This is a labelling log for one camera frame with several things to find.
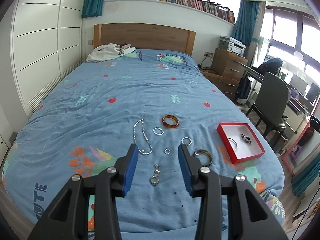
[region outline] blue bedsheet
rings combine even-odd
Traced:
[[[178,128],[163,127],[160,120],[166,114],[179,118]],[[194,238],[200,199],[192,199],[183,182],[177,157],[183,137],[193,140],[189,152],[207,149],[212,154],[213,171],[229,177],[246,175],[278,221],[284,222],[277,199],[284,173],[268,143],[204,78],[189,55],[164,50],[136,50],[114,60],[85,62],[52,90],[18,133],[7,157],[3,181],[9,196],[36,223],[72,174],[96,175],[124,156],[133,143],[133,125],[142,118],[153,152],[139,156],[130,192],[116,200],[124,239]],[[233,165],[216,130],[220,122],[248,122],[265,154]],[[155,127],[163,128],[164,135],[155,135]],[[141,123],[136,129],[139,148],[148,152]],[[164,154],[166,148],[171,154]],[[149,182],[155,163],[161,165],[156,187]],[[89,229],[92,216],[90,206]]]

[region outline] chair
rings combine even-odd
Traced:
[[[257,100],[248,110],[246,116],[254,110],[259,116],[259,121],[255,125],[257,127],[261,120],[266,124],[267,128],[263,133],[265,138],[272,130],[278,131],[279,134],[275,139],[274,148],[281,138],[285,130],[285,124],[282,120],[285,106],[288,102],[289,90],[284,81],[270,72],[266,72],[257,96]]]

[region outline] black bag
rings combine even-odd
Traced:
[[[240,79],[237,91],[236,98],[247,99],[251,90],[251,80],[249,80],[248,75]]]
[[[266,72],[277,75],[282,63],[283,61],[279,57],[276,57],[268,60],[265,63],[262,63],[259,67],[253,67],[253,69],[263,76]]]

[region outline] power outlet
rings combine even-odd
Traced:
[[[211,53],[211,52],[207,52],[207,51],[206,51],[206,52],[204,53],[204,56],[205,56],[206,54],[208,55],[208,57],[213,57],[213,53]]]

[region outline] air vent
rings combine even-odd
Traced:
[[[66,77],[68,76],[68,74],[73,71],[74,69],[76,69],[78,66],[80,65],[80,62],[74,64],[73,66],[71,66],[70,68],[66,69],[64,72],[63,72],[63,77]]]
[[[49,94],[49,92],[59,84],[60,81],[61,77],[59,76],[51,83],[49,83],[46,87],[44,87],[38,94],[34,96],[34,98],[32,98],[29,101],[29,106],[32,112],[34,112],[37,109],[42,99],[44,99],[47,96],[47,94]]]

